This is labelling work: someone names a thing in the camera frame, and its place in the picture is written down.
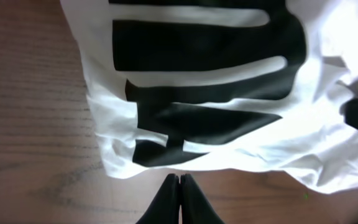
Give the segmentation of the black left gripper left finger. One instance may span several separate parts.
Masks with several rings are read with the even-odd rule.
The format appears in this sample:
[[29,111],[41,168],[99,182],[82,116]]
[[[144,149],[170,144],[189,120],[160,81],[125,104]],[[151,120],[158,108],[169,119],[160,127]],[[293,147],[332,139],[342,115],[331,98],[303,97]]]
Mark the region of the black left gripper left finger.
[[136,224],[178,224],[179,189],[178,176],[168,174],[149,207]]

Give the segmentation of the white t-shirt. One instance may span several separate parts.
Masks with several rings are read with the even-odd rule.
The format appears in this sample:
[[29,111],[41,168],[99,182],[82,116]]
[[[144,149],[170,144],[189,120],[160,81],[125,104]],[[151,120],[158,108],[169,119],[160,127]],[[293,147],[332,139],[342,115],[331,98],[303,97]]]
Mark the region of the white t-shirt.
[[283,171],[358,188],[358,1],[62,1],[110,177]]

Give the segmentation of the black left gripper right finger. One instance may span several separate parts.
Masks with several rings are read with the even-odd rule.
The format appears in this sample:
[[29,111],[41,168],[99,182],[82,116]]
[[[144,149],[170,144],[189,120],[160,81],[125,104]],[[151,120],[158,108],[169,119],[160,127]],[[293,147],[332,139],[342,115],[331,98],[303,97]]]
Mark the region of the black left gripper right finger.
[[224,224],[190,174],[180,177],[182,224]]

